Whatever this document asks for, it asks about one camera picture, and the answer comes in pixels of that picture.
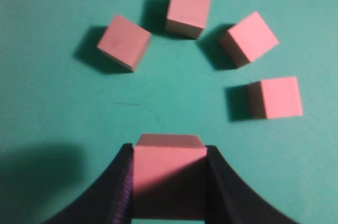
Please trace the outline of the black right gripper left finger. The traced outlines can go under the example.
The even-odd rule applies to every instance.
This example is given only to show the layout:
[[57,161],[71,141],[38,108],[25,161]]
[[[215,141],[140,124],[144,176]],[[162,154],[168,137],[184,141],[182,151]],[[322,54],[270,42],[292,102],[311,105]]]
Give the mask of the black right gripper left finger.
[[123,144],[100,177],[45,223],[131,223],[133,151]]

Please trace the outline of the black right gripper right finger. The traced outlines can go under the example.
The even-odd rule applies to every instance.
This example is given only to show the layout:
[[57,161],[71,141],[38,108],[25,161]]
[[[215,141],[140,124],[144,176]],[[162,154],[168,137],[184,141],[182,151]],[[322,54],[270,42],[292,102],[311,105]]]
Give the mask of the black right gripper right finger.
[[205,223],[296,223],[257,194],[219,149],[207,146]]

